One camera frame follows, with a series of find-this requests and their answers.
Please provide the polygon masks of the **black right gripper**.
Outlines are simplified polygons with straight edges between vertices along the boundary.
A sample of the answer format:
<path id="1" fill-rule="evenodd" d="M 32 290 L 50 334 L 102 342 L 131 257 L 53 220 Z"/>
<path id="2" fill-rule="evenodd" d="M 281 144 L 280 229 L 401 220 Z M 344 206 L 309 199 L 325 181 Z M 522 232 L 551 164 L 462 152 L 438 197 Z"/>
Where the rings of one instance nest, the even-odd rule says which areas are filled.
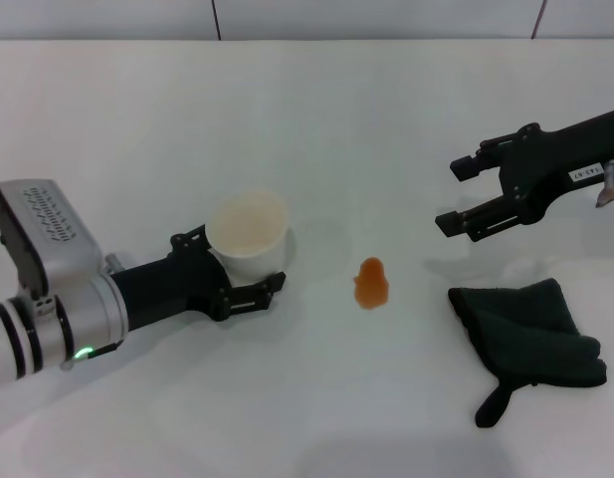
<path id="1" fill-rule="evenodd" d="M 557 130 L 533 124 L 521 137 L 514 132 L 486 139 L 473 156 L 451 162 L 458 180 L 498 168 L 504 196 L 435 218 L 446 237 L 466 234 L 472 242 L 521 224 L 540 221 L 560 196 L 603 181 L 614 160 L 614 111 Z"/>

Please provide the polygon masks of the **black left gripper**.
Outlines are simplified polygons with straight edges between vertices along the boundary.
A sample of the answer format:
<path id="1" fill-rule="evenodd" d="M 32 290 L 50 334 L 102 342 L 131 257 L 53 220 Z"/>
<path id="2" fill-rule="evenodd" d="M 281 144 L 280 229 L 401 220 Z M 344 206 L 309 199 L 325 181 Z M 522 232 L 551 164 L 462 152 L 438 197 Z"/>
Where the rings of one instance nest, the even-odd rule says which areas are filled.
<path id="1" fill-rule="evenodd" d="M 186 249 L 111 276 L 123 298 L 131 331 L 188 311 L 223 322 L 234 315 L 267 310 L 285 284 L 286 274 L 278 272 L 255 284 L 231 287 L 212 253 L 192 250 L 210 248 L 205 225 L 172 235 L 170 244 L 173 249 Z"/>

